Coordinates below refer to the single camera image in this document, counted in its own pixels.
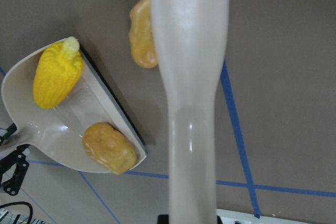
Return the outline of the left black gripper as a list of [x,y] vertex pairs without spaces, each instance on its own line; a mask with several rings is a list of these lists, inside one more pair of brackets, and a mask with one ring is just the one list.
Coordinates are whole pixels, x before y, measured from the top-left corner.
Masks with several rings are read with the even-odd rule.
[[[12,138],[17,131],[17,126],[12,123],[7,128],[1,128],[1,145],[14,144]],[[29,168],[29,162],[26,160],[29,155],[29,144],[18,146],[14,151],[1,159],[1,192],[7,193],[10,196],[16,196],[21,188],[26,173]],[[2,181],[3,175],[12,167],[15,167],[11,178],[7,181]]]

